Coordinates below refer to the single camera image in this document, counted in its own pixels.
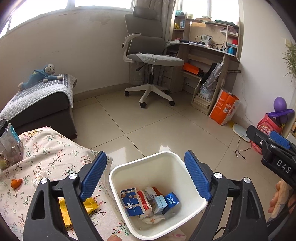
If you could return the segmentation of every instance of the office chair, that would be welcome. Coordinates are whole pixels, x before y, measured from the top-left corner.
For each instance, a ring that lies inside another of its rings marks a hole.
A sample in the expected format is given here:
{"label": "office chair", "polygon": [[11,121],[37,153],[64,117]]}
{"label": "office chair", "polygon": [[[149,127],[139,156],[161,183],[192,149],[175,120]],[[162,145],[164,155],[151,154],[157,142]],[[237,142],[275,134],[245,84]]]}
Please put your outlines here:
{"label": "office chair", "polygon": [[141,62],[151,65],[148,83],[125,89],[124,95],[129,96],[129,91],[145,90],[140,99],[141,108],[146,107],[145,99],[151,91],[169,100],[171,106],[175,105],[172,97],[163,91],[167,88],[153,84],[154,65],[182,66],[184,61],[169,55],[163,55],[163,51],[169,45],[181,44],[180,42],[166,42],[162,38],[163,28],[160,21],[155,19],[156,11],[135,6],[133,14],[125,14],[126,28],[129,33],[121,47],[124,49],[123,60],[128,63]]}

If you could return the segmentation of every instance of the potted plant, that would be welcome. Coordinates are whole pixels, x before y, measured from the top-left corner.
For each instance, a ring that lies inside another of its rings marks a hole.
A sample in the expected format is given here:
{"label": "potted plant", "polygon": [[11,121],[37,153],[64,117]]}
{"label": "potted plant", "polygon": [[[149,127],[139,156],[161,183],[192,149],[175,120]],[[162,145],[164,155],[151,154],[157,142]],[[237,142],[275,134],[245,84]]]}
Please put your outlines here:
{"label": "potted plant", "polygon": [[294,79],[294,83],[296,85],[296,45],[295,44],[287,44],[286,47],[288,48],[287,52],[284,53],[285,57],[283,57],[284,60],[286,60],[288,73],[287,75],[290,75],[292,77],[292,80]]}

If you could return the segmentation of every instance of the black jar lid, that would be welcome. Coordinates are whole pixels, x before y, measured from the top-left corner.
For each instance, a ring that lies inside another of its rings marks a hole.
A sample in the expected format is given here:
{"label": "black jar lid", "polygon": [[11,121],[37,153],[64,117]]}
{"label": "black jar lid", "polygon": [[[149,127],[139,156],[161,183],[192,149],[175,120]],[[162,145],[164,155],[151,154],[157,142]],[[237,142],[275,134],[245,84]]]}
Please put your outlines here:
{"label": "black jar lid", "polygon": [[5,119],[0,121],[0,136],[3,135],[3,133],[5,132],[6,128],[8,126],[8,123]]}

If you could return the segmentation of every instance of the curtain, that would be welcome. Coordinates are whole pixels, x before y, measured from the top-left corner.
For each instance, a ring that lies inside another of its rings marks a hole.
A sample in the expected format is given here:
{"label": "curtain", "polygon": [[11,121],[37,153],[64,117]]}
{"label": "curtain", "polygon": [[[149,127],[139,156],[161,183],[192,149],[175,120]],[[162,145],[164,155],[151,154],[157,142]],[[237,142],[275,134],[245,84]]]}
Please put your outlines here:
{"label": "curtain", "polygon": [[[168,41],[170,29],[172,28],[172,16],[175,8],[176,0],[134,0],[134,5],[151,8],[156,11],[156,19],[161,21],[163,27],[162,38]],[[151,66],[146,65],[140,71],[137,68],[143,66],[144,63],[130,63],[129,66],[129,83],[133,85],[142,85],[148,82],[148,75]],[[155,85],[161,85],[163,77],[163,66],[154,66],[154,81]]]}

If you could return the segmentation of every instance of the silver screw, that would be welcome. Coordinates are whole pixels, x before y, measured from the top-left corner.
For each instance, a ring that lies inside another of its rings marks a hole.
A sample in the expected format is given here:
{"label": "silver screw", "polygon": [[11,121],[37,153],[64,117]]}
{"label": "silver screw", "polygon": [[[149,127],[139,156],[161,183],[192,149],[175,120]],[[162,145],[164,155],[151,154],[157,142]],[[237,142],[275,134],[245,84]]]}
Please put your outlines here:
{"label": "silver screw", "polygon": [[47,183],[47,178],[46,178],[46,177],[45,177],[45,178],[42,178],[40,182],[41,182],[42,184]]}
{"label": "silver screw", "polygon": [[250,182],[251,182],[251,179],[248,178],[248,177],[245,177],[245,178],[244,178],[244,181],[245,181],[245,183],[250,183]]}
{"label": "silver screw", "polygon": [[76,173],[71,173],[70,175],[69,175],[69,178],[70,179],[75,179],[77,177],[77,174]]}
{"label": "silver screw", "polygon": [[219,173],[219,172],[216,172],[216,173],[214,174],[214,177],[217,178],[217,179],[220,179],[220,178],[223,177],[223,175],[222,175],[221,173]]}

